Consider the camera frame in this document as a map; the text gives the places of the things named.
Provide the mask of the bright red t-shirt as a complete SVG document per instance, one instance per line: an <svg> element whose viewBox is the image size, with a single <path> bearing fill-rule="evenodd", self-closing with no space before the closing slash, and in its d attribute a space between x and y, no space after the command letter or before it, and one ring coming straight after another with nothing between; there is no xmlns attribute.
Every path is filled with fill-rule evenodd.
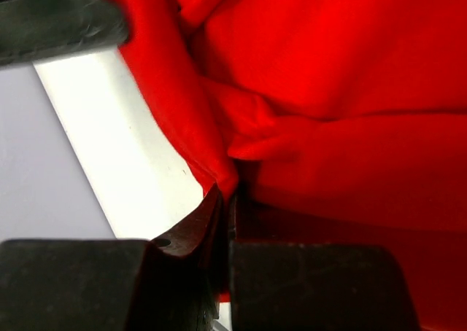
<svg viewBox="0 0 467 331"><path fill-rule="evenodd" d="M114 0L198 183L289 238L386 246L424 330L466 328L466 0Z"/></svg>

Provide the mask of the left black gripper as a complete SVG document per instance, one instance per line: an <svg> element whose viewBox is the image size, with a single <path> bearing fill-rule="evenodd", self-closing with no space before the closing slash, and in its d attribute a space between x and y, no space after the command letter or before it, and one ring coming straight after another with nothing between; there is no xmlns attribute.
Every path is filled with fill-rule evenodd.
<svg viewBox="0 0 467 331"><path fill-rule="evenodd" d="M129 37L110 0L1 0L1 65L113 47Z"/></svg>

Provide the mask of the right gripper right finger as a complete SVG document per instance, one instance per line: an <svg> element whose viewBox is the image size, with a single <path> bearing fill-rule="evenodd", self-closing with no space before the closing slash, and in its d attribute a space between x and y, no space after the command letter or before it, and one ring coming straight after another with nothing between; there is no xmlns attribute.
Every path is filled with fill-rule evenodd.
<svg viewBox="0 0 467 331"><path fill-rule="evenodd" d="M244 194L235 194L229 204L228 240L244 241L255 238L255 212Z"/></svg>

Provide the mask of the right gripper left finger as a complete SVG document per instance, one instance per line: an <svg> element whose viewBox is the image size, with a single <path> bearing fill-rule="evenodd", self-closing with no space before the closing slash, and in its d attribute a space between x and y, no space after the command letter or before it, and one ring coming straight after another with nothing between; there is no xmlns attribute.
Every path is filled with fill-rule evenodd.
<svg viewBox="0 0 467 331"><path fill-rule="evenodd" d="M219 316L222 211L213 185L189 215L147 244L128 330L212 330Z"/></svg>

